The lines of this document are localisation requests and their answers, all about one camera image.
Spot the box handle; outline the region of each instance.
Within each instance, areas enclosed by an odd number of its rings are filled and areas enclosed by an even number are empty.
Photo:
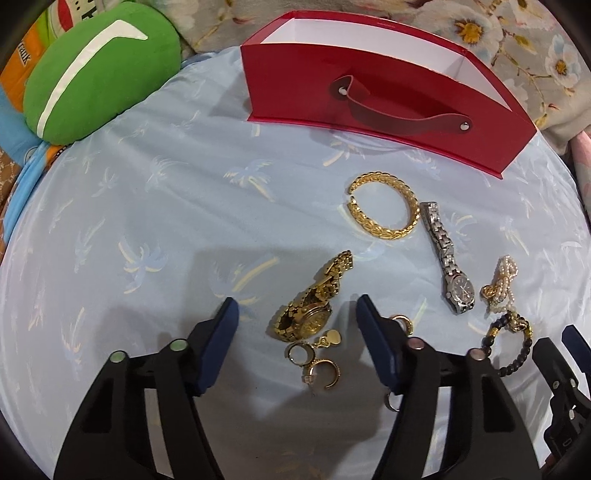
[[[470,117],[460,113],[442,113],[426,118],[404,118],[381,112],[364,104],[370,91],[353,75],[335,80],[330,90],[333,96],[348,100],[353,117],[372,130],[391,135],[418,135],[426,132],[465,134],[472,129]]]

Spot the bed sheet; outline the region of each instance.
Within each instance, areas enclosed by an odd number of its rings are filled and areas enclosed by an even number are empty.
[[[34,192],[0,268],[0,409],[50,475],[112,351],[155,352],[232,296],[238,332],[217,384],[197,400],[226,478],[370,478],[395,414],[382,403],[352,315],[358,295],[368,293],[384,316],[412,318],[415,334],[441,351],[479,346],[492,319],[480,300],[461,316],[448,308],[422,224],[384,241],[351,220],[345,191],[367,171],[390,172],[420,201],[439,202],[477,289],[499,257],[512,255],[517,307],[535,338],[559,343],[571,323],[591,336],[591,237],[576,185],[540,134],[498,180],[394,142],[247,117],[232,48],[187,66],[75,143]],[[406,221],[402,198],[387,186],[363,186],[356,197],[378,222]],[[342,378],[312,396],[269,323],[346,249],[355,266],[328,325],[343,343],[325,353]],[[521,340],[503,333],[494,364],[507,364]],[[550,390],[531,360],[504,382],[543,462]],[[443,390],[426,473],[441,458],[448,405]]]

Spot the black bead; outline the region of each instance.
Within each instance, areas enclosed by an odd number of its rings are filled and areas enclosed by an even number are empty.
[[[486,336],[482,339],[482,346],[491,346],[495,343],[495,338],[492,335]]]

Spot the box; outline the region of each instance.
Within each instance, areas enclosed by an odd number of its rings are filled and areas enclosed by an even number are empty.
[[[537,131],[469,50],[390,20],[293,11],[241,49],[251,121],[387,138],[499,178]]]

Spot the green cushion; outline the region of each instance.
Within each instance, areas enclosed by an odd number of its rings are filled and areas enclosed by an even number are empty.
[[[123,3],[76,25],[47,49],[25,88],[27,125],[54,145],[70,144],[158,90],[180,64],[171,23],[146,5]]]

